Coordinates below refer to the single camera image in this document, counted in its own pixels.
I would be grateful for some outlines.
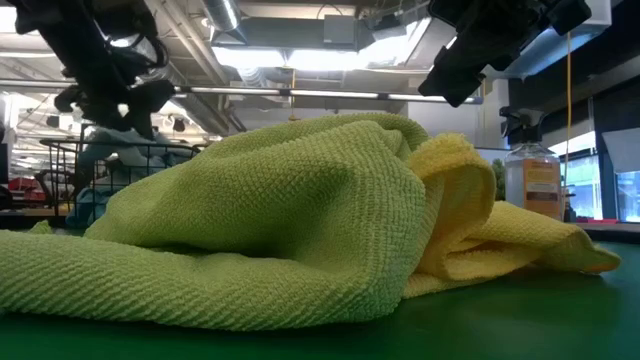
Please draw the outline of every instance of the window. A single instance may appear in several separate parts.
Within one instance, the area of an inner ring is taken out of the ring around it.
[[[598,155],[569,160],[568,172],[567,187],[575,195],[569,202],[576,215],[602,220]],[[564,162],[560,164],[560,173],[564,176]]]
[[[618,218],[640,222],[640,171],[617,174]]]

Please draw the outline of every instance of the orange label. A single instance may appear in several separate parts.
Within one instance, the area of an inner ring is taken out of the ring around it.
[[[560,219],[560,165],[525,159],[524,208]]]

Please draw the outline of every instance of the table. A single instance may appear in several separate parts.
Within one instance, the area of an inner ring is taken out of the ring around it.
[[[2,359],[637,358],[640,246],[602,277],[520,272],[403,301],[368,323],[231,333],[53,316],[0,318]]]
[[[623,242],[640,245],[640,224],[589,224],[578,223],[591,239],[601,241]]]

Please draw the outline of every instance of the ceiling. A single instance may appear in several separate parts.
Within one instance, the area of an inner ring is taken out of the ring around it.
[[[322,0],[236,0],[244,18],[278,17],[288,19],[322,19],[325,15],[342,13],[358,19],[367,18],[385,11],[393,12],[398,5],[418,6],[427,0],[333,0],[328,4]],[[159,38],[166,44],[170,54],[170,69],[174,78],[189,85],[242,85],[242,79],[234,67],[222,66],[211,49],[212,32],[208,26],[202,0],[146,0],[156,19]],[[15,34],[11,10],[0,7],[0,16],[5,20],[0,24],[0,77],[22,79],[62,79],[61,63],[51,53],[47,44],[37,33],[27,35]],[[383,66],[368,70],[351,71],[283,71],[282,69],[263,69],[264,76],[271,85],[291,87],[295,82],[297,88],[314,90],[341,89],[374,92],[416,93],[415,87],[425,78],[428,69],[438,51],[447,45],[455,36],[455,30],[438,21],[428,22],[424,35],[418,37],[415,47],[408,54],[408,60],[400,65]],[[30,53],[30,57],[15,57],[15,53]],[[23,93],[12,96],[19,107],[17,126],[20,149],[42,150],[37,137],[44,136],[79,136],[79,126],[52,128],[46,125],[46,115],[55,114],[51,94]],[[326,110],[371,110],[398,112],[401,103],[367,100],[336,100],[323,98],[264,98],[264,97],[231,97],[229,102],[220,101],[217,96],[202,96],[199,101],[204,104],[209,116],[192,116],[196,114],[191,108],[184,109],[181,101],[173,100],[153,118],[154,125],[169,137],[185,139],[190,143],[201,142],[212,132],[208,122],[217,121],[233,130],[242,129],[234,125],[232,114],[228,111],[238,110],[236,115],[243,114],[239,110],[257,113],[270,110],[326,109]],[[28,109],[38,108],[38,112]],[[190,118],[184,133],[173,133],[172,119],[175,116]],[[228,131],[216,132],[226,135]]]

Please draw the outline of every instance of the microfiber cloth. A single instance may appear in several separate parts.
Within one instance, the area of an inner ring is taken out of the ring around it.
[[[84,237],[0,232],[0,308],[227,330],[366,321],[524,266],[619,259],[494,206],[461,135],[358,114],[236,135],[113,196]]]

